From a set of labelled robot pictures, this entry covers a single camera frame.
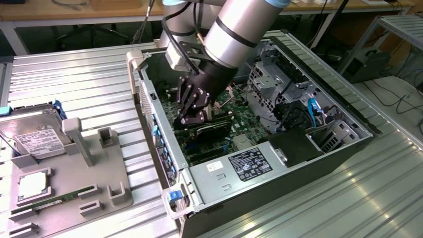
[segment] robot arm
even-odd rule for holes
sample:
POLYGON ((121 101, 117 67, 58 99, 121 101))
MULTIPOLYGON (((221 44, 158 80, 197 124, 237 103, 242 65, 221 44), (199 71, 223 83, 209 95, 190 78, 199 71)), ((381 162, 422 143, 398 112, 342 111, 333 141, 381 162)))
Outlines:
MULTIPOLYGON (((166 23, 171 37, 182 44, 185 53, 197 65, 197 70, 191 70, 179 79, 181 114, 175 127, 182 128, 194 123, 205 123, 211 118, 211 102, 225 91, 238 67, 245 63, 290 0, 165 0, 163 3, 167 6, 166 14, 186 9, 166 23), (201 19, 205 16, 209 21, 215 18, 205 46, 195 45, 191 2, 203 3, 201 7, 206 8, 206 14, 202 14, 201 19)), ((187 61, 181 57, 174 44, 169 45, 166 56, 173 68, 183 71, 187 61)))

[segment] circuit board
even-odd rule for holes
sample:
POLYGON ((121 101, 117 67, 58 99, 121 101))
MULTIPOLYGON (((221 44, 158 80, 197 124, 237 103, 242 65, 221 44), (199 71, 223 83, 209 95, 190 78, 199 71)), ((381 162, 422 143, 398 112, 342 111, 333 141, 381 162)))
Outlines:
MULTIPOLYGON (((249 104, 246 104, 242 94, 243 91, 238 87, 234 87, 234 90, 225 91, 221 94, 214 105, 215 114, 231 113, 231 132, 223 138, 217 139, 210 143, 194 143, 187 139, 187 134, 190 133, 189 130, 174 131, 190 166, 239 151, 238 146, 233 142, 234 137, 245 134, 249 137, 251 144, 257 145, 259 140, 269 135, 249 104)), ((173 102, 169 97, 161 97, 161 102, 173 125, 178 116, 179 104, 173 102)))

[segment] white sticker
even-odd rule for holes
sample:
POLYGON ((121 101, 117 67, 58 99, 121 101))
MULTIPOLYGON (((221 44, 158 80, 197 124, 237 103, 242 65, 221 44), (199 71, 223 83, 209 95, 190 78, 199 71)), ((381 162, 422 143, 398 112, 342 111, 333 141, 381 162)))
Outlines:
POLYGON ((207 165, 207 169, 209 169, 210 172, 213 172, 213 171, 215 171, 218 169, 222 169, 222 168, 223 168, 223 164, 222 164, 221 161, 217 161, 217 162, 214 162, 214 163, 207 165))
POLYGON ((17 140, 33 156, 65 149, 65 145, 54 129, 18 135, 17 140))

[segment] table leg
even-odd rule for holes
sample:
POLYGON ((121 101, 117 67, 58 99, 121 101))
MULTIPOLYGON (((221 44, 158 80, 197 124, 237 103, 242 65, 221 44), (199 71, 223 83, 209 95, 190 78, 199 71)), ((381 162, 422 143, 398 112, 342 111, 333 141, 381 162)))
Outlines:
MULTIPOLYGON (((406 15, 408 12, 410 10, 410 7, 404 8, 404 10, 401 10, 401 12, 398 13, 398 15, 406 15)), ((389 38, 389 35, 392 34, 392 32, 389 32, 389 34, 386 34, 385 36, 382 36, 380 38, 380 40, 376 42, 374 46, 377 48, 380 48, 382 46, 382 43, 385 42, 385 40, 389 38)))
POLYGON ((10 45, 13 46, 15 54, 18 56, 29 55, 30 52, 17 32, 14 22, 0 21, 0 30, 3 31, 3 34, 7 38, 10 45))
POLYGON ((326 32, 326 30, 328 30, 330 24, 332 24, 332 21, 333 21, 333 19, 334 19, 334 16, 336 16, 336 12, 330 13, 329 16, 326 17, 326 20, 325 20, 324 25, 322 25, 322 28, 321 28, 321 30, 320 30, 320 32, 318 32, 317 38, 316 38, 316 40, 313 41, 313 44, 312 44, 312 47, 310 47, 312 49, 318 46, 318 43, 320 43, 320 41, 321 41, 321 39, 322 39, 322 36, 324 36, 324 34, 325 34, 325 32, 326 32))

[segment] blue latch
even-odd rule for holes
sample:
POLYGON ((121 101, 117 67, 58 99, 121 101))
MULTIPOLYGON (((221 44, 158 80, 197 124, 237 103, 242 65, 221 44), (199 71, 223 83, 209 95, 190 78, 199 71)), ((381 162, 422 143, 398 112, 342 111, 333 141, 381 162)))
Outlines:
POLYGON ((62 102, 55 99, 55 102, 54 102, 54 107, 58 109, 59 111, 59 115, 61 115, 61 118, 65 120, 65 119, 69 119, 67 117, 67 114, 66 114, 66 111, 65 109, 62 108, 62 102))
POLYGON ((312 119, 313 119, 313 125, 314 127, 317 127, 317 118, 316 118, 316 115, 314 115, 314 110, 317 110, 317 112, 322 112, 322 109, 320 108, 318 106, 318 102, 314 98, 310 98, 309 101, 308 101, 308 107, 309 107, 309 113, 310 113, 310 116, 312 116, 312 119))
POLYGON ((158 132, 159 132, 159 126, 155 125, 153 128, 153 135, 159 135, 158 132))
POLYGON ((0 117, 11 115, 13 108, 10 106, 0 107, 0 117))
POLYGON ((181 199, 183 199, 183 197, 185 197, 185 195, 183 195, 182 190, 170 192, 170 193, 167 194, 167 200, 169 200, 170 203, 171 203, 171 202, 175 202, 175 201, 178 201, 178 200, 181 200, 181 199))

